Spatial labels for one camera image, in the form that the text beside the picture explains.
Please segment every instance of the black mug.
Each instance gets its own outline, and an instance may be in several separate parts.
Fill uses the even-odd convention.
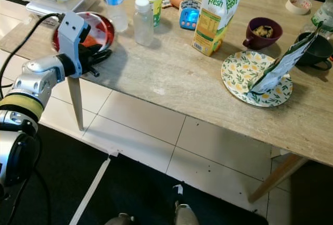
[[[301,41],[309,34],[310,32],[304,32],[300,34],[297,37],[296,42]],[[311,66],[312,68],[315,68],[317,70],[329,70],[330,68],[332,68],[332,64],[327,59],[332,54],[333,46],[323,36],[318,35],[315,41],[313,41],[308,50],[304,53],[304,55],[298,60],[296,64],[300,66]],[[326,68],[322,68],[316,65],[321,62],[324,62],[326,64]]]

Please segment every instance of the yellow floral pattern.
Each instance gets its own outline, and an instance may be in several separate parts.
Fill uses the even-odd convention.
[[[224,85],[238,99],[255,106],[273,107],[284,103],[291,95],[292,81],[285,75],[278,85],[264,94],[249,92],[248,83],[275,61],[265,54],[245,51],[230,55],[222,64]]]

